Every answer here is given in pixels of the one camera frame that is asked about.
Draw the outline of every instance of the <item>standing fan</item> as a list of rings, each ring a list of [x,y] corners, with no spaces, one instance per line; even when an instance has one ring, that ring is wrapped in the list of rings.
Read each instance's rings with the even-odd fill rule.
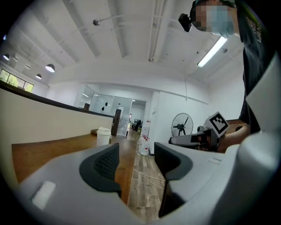
[[[193,121],[186,113],[178,114],[172,122],[173,137],[191,134],[193,130]]]

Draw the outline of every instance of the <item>wooden countertop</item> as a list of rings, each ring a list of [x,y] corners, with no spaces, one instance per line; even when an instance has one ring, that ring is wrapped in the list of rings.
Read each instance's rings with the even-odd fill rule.
[[[115,182],[121,186],[121,199],[127,204],[132,179],[137,142],[125,138],[112,137],[112,143],[119,143],[119,165]],[[18,182],[38,170],[51,159],[97,146],[97,137],[93,134],[66,138],[48,142],[13,144],[12,154]]]

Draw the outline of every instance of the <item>white cable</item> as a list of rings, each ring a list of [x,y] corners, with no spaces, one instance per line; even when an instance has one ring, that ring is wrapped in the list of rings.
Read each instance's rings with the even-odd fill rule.
[[[141,154],[137,154],[138,156],[144,156],[144,155],[141,155]],[[151,156],[146,156],[146,157],[151,157]],[[154,158],[154,156],[153,156],[153,158]]]
[[[144,174],[142,174],[141,172],[136,171],[135,169],[133,169],[133,171],[137,172],[138,174],[144,175]],[[148,177],[148,178],[152,178],[152,179],[160,180],[160,181],[165,181],[165,180],[158,179],[158,178],[153,178],[153,177],[150,177],[150,176],[147,176],[147,175],[144,175],[144,176],[145,176],[145,177]]]
[[[145,176],[144,176],[144,175],[142,175],[142,174],[141,174],[141,176],[142,176],[144,179],[146,179],[149,183],[152,183],[152,182],[150,182],[147,178],[145,178]]]

